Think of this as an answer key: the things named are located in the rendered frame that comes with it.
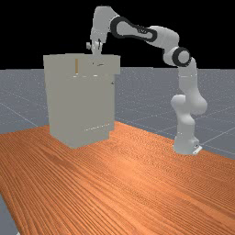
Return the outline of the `pale grey cabinet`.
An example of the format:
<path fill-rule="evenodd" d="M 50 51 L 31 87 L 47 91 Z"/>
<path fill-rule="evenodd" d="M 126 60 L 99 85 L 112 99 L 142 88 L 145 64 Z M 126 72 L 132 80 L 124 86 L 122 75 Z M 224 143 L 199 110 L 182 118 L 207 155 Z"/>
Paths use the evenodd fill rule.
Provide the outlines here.
<path fill-rule="evenodd" d="M 71 148 L 109 138 L 115 121 L 117 55 L 45 55 L 50 134 Z"/>

